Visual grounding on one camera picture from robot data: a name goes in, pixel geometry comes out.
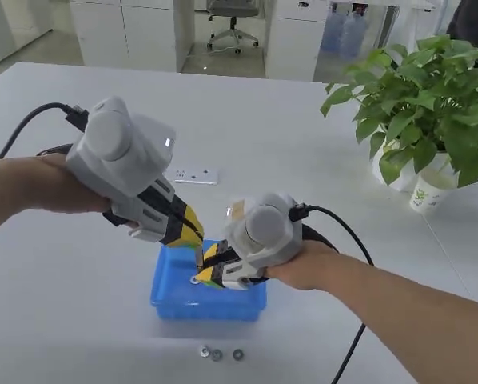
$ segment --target forearm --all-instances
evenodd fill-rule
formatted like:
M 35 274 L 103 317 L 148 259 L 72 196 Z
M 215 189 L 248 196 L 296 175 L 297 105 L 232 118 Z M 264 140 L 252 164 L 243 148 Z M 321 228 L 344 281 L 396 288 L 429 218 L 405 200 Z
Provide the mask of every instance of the forearm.
M 0 225 L 26 208 L 26 180 L 21 160 L 0 160 Z
M 329 256 L 321 281 L 418 382 L 478 383 L 478 303 L 342 255 Z

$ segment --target electrical outlet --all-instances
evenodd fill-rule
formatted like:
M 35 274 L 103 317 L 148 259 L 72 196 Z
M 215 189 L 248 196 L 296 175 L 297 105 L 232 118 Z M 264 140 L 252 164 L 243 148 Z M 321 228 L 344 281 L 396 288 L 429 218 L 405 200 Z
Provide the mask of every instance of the electrical outlet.
M 209 168 L 170 167 L 165 177 L 171 182 L 188 182 L 192 184 L 207 184 L 215 186 L 218 182 L 217 170 Z

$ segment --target metal washer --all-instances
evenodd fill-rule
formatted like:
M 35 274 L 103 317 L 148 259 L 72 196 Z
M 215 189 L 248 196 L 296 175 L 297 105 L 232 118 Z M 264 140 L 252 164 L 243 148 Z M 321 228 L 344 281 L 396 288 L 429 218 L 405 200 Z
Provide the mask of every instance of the metal washer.
M 236 362 L 239 362 L 245 358 L 245 353 L 242 350 L 236 349 L 232 352 L 232 357 Z
M 210 349 L 208 346 L 202 346 L 200 348 L 200 356 L 202 356 L 203 358 L 207 358 L 210 356 Z
M 213 362 L 219 362 L 223 359 L 223 352 L 221 352 L 220 350 L 213 350 L 210 353 L 210 358 L 213 360 Z

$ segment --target white cabinet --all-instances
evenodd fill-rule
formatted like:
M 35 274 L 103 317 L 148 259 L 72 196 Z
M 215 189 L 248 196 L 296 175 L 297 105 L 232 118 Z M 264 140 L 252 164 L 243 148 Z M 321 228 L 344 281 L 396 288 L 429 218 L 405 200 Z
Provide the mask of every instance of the white cabinet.
M 121 0 L 122 6 L 142 6 L 144 8 L 158 8 L 172 10 L 173 0 Z
M 124 1 L 144 0 L 122 0 L 130 68 L 180 72 L 194 42 L 193 1 L 170 0 L 172 10 L 124 6 Z
M 86 1 L 70 8 L 87 66 L 182 69 L 194 42 L 193 0 Z
M 52 28 L 48 0 L 0 0 L 0 61 Z
M 130 66 L 176 71 L 173 11 L 124 6 Z
M 323 22 L 328 14 L 327 0 L 278 0 L 275 14 L 277 18 L 292 20 L 307 20 L 309 22 Z
M 71 2 L 70 9 L 85 65 L 127 68 L 129 57 L 121 7 Z
M 265 58 L 266 77 L 312 81 L 324 31 L 323 22 L 273 18 Z
M 207 10 L 207 0 L 194 0 L 195 10 Z
M 113 6 L 119 6 L 120 0 L 70 0 L 71 2 L 86 2 L 90 4 L 108 4 Z

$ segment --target plant pot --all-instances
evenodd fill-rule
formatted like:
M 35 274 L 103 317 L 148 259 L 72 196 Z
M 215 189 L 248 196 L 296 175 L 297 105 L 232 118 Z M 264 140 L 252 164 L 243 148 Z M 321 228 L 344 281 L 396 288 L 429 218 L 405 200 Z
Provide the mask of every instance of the plant pot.
M 420 214 L 431 214 L 456 188 L 453 176 L 426 168 L 419 174 L 409 206 Z
M 391 148 L 394 150 L 396 150 L 398 147 L 398 143 L 395 143 L 391 146 Z M 374 158 L 372 159 L 372 174 L 380 182 L 386 185 L 380 170 L 380 159 L 385 152 L 385 148 L 386 142 L 383 143 L 381 148 L 377 151 L 376 155 L 374 155 Z M 428 167 L 434 170 L 440 169 L 447 161 L 447 157 L 448 155 L 445 152 L 436 154 L 436 157 L 432 160 L 431 164 L 429 164 Z M 395 182 L 390 184 L 389 187 L 394 190 L 398 190 L 399 192 L 413 192 L 417 179 L 418 175 L 415 174 L 415 166 L 413 165 L 413 160 L 410 160 L 408 164 L 403 167 L 402 171 L 400 172 L 399 178 Z

